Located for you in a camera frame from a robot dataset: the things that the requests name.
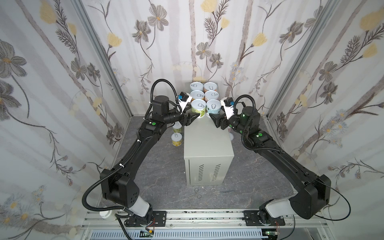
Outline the pale teal can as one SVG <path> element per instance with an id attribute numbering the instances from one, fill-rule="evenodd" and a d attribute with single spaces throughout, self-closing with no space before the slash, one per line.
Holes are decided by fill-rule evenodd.
<path id="1" fill-rule="evenodd" d="M 222 104 L 218 100 L 208 100 L 206 103 L 206 112 L 210 114 L 219 114 L 221 111 Z"/>

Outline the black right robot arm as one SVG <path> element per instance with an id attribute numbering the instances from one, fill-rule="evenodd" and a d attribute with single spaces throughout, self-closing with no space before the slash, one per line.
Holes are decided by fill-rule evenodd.
<path id="1" fill-rule="evenodd" d="M 241 95 L 236 100 L 223 98 L 221 109 L 224 111 L 221 115 L 210 114 L 215 126 L 223 130 L 230 127 L 239 133 L 242 145 L 269 161 L 297 191 L 291 197 L 262 204 L 257 213 L 262 225 L 270 225 L 275 219 L 288 215 L 309 220 L 329 203 L 331 180 L 301 165 L 260 128 L 261 116 L 251 96 Z"/>

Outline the yellow labelled can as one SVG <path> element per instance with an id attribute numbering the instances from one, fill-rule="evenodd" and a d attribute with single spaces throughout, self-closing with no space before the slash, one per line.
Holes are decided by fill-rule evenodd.
<path id="1" fill-rule="evenodd" d="M 203 100 L 205 97 L 205 93 L 200 90 L 191 91 L 190 95 L 192 96 L 193 100 Z"/>

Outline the pink labelled can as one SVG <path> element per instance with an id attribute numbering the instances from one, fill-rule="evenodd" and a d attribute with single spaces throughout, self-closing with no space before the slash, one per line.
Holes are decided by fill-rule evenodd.
<path id="1" fill-rule="evenodd" d="M 204 100 L 207 102 L 209 100 L 217 100 L 219 98 L 219 93 L 217 91 L 206 91 Z"/>

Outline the teal labelled can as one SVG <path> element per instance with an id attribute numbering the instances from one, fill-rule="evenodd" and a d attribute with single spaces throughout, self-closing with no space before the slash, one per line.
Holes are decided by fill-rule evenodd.
<path id="1" fill-rule="evenodd" d="M 201 82 L 192 82 L 190 84 L 190 89 L 191 89 L 191 91 L 203 91 L 204 84 Z"/>

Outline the orange labelled can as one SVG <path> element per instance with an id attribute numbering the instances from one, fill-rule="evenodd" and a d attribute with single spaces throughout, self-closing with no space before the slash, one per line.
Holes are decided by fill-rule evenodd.
<path id="1" fill-rule="evenodd" d="M 218 85 L 216 83 L 206 82 L 204 84 L 204 92 L 207 92 L 207 91 L 217 91 L 217 89 L 218 89 Z"/>

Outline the green labelled can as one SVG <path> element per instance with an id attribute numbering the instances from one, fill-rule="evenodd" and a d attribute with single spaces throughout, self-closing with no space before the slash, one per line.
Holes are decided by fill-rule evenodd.
<path id="1" fill-rule="evenodd" d="M 201 99 L 193 100 L 191 102 L 191 108 L 193 113 L 199 114 L 199 118 L 202 118 L 206 113 L 206 102 Z"/>

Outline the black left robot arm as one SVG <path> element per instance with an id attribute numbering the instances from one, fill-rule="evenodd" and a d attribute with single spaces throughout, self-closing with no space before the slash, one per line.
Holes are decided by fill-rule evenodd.
<path id="1" fill-rule="evenodd" d="M 82 197 L 82 205 L 92 212 L 121 210 L 129 217 L 137 217 L 141 225 L 153 221 L 153 207 L 140 197 L 140 189 L 134 182 L 136 174 L 151 148 L 160 140 L 166 130 L 176 122 L 189 126 L 198 118 L 190 113 L 192 97 L 186 93 L 174 93 L 175 100 L 167 96 L 155 96 L 157 84 L 166 83 L 175 91 L 175 87 L 166 79 L 156 80 L 150 91 L 150 105 L 141 127 L 137 130 L 136 140 L 123 158 L 110 170 L 103 170 L 100 179 L 92 184 Z M 93 207 L 87 202 L 88 195 L 100 186 L 102 197 L 114 203 L 112 207 Z"/>

